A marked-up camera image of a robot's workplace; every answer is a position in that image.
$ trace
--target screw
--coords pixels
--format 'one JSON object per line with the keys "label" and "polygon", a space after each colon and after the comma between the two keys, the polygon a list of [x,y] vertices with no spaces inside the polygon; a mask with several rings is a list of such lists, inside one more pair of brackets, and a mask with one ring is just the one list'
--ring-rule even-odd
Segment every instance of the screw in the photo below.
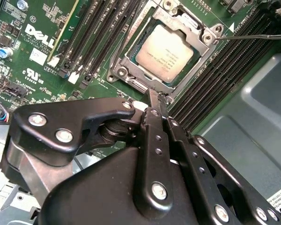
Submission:
{"label": "screw", "polygon": [[266,213],[261,208],[257,207],[256,212],[261,219],[263,219],[264,221],[267,221]]}
{"label": "screw", "polygon": [[200,138],[200,137],[198,137],[198,142],[199,142],[200,144],[205,144],[204,140],[203,140],[202,138]]}
{"label": "screw", "polygon": [[154,196],[159,200],[164,200],[167,197],[167,191],[165,190],[163,185],[159,183],[154,183],[152,185],[152,192]]}
{"label": "screw", "polygon": [[166,0],[163,2],[163,7],[165,10],[171,10],[173,8],[173,4],[171,0]]}
{"label": "screw", "polygon": [[155,109],[151,109],[151,113],[155,116],[159,116],[158,112]]}
{"label": "screw", "polygon": [[127,74],[127,70],[125,68],[120,68],[118,70],[118,75],[119,76],[125,76]]}
{"label": "screw", "polygon": [[217,216],[224,222],[229,222],[229,216],[227,211],[220,205],[216,205],[215,206],[215,212],[217,214]]}
{"label": "screw", "polygon": [[203,35],[203,41],[205,44],[210,44],[212,42],[212,37],[209,33]]}
{"label": "screw", "polygon": [[127,109],[131,109],[131,105],[128,102],[123,102],[123,106]]}
{"label": "screw", "polygon": [[178,124],[176,121],[174,121],[174,120],[172,120],[172,124],[173,124],[174,126],[179,126],[179,124]]}
{"label": "screw", "polygon": [[72,133],[66,129],[61,129],[61,130],[57,131],[55,136],[60,142],[63,142],[63,143],[69,143],[73,140]]}
{"label": "screw", "polygon": [[274,211],[272,211],[271,209],[267,210],[268,214],[270,214],[270,216],[275,220],[275,221],[279,221],[276,213],[274,213]]}
{"label": "screw", "polygon": [[45,116],[34,114],[29,116],[28,121],[31,125],[36,126],[36,127],[42,127],[47,123],[47,119]]}

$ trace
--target metal socket frame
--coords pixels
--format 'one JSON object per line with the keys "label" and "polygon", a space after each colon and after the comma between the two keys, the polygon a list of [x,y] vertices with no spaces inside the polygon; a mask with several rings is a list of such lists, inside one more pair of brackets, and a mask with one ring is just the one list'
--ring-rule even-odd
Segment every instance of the metal socket frame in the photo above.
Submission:
{"label": "metal socket frame", "polygon": [[193,18],[194,23],[199,23],[200,27],[195,27],[189,24],[188,26],[184,25],[182,21],[172,16],[172,11],[167,11],[163,8],[163,2],[160,0],[149,0],[146,5],[143,7],[140,12],[138,18],[135,23],[132,25],[128,38],[126,40],[126,44],[132,38],[134,33],[136,32],[139,25],[142,23],[146,15],[148,14],[151,8],[155,8],[155,11],[150,19],[146,22],[144,28],[139,33],[138,37],[131,45],[130,49],[135,45],[139,36],[142,35],[144,30],[146,29],[148,23],[152,20],[159,20],[164,23],[171,30],[181,30],[186,34],[186,42],[189,43],[193,48],[195,48],[200,53],[200,58],[198,62],[193,66],[193,68],[188,72],[188,74],[183,78],[183,80],[176,87],[168,87],[166,86],[160,79],[155,77],[153,74],[148,72],[146,69],[139,67],[135,63],[131,62],[127,57],[127,53],[130,49],[125,53],[124,58],[118,59],[116,66],[112,65],[114,58],[117,55],[116,53],[113,55],[110,65],[110,70],[108,72],[108,77],[112,77],[113,79],[108,79],[109,82],[113,83],[118,79],[126,82],[130,86],[134,87],[136,90],[141,93],[145,93],[147,89],[152,88],[157,92],[162,92],[168,94],[168,101],[171,102],[173,99],[183,90],[183,88],[190,82],[190,80],[196,75],[196,73],[202,68],[202,66],[207,62],[210,58],[211,54],[215,50],[218,41],[216,40],[218,37],[222,35],[224,31],[224,26],[222,24],[215,24],[213,27],[206,27],[202,21],[199,20],[189,9],[184,7],[179,1],[173,0],[174,8],[182,8],[190,17]]}

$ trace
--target capacitor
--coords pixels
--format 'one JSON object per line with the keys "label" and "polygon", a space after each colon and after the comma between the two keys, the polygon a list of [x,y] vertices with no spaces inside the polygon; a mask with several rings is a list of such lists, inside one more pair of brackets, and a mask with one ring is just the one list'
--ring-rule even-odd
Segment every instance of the capacitor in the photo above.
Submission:
{"label": "capacitor", "polygon": [[13,56],[14,52],[10,47],[0,48],[0,58],[7,59]]}
{"label": "capacitor", "polygon": [[18,0],[17,2],[17,6],[19,8],[19,10],[26,12],[28,10],[28,3],[24,0]]}

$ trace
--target cpu socket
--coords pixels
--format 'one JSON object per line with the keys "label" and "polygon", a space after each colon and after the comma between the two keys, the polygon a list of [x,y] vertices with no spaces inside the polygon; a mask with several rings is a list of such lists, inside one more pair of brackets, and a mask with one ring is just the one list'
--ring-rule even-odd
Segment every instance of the cpu socket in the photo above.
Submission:
{"label": "cpu socket", "polygon": [[121,79],[142,93],[152,88],[170,102],[207,63],[224,26],[207,27],[178,0],[149,0],[136,16],[107,81]]}

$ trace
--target wire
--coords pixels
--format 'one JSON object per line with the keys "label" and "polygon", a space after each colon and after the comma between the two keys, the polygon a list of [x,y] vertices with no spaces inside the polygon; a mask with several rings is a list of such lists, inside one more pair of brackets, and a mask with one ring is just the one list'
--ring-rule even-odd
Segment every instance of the wire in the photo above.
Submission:
{"label": "wire", "polygon": [[281,40],[281,34],[278,35],[248,35],[248,36],[231,36],[231,37],[218,37],[217,40],[242,40],[242,39],[267,39],[267,40]]}
{"label": "wire", "polygon": [[9,113],[8,113],[7,109],[1,104],[1,102],[0,102],[0,109],[4,113],[4,116],[0,120],[4,120],[4,122],[8,122],[8,120],[9,120]]}

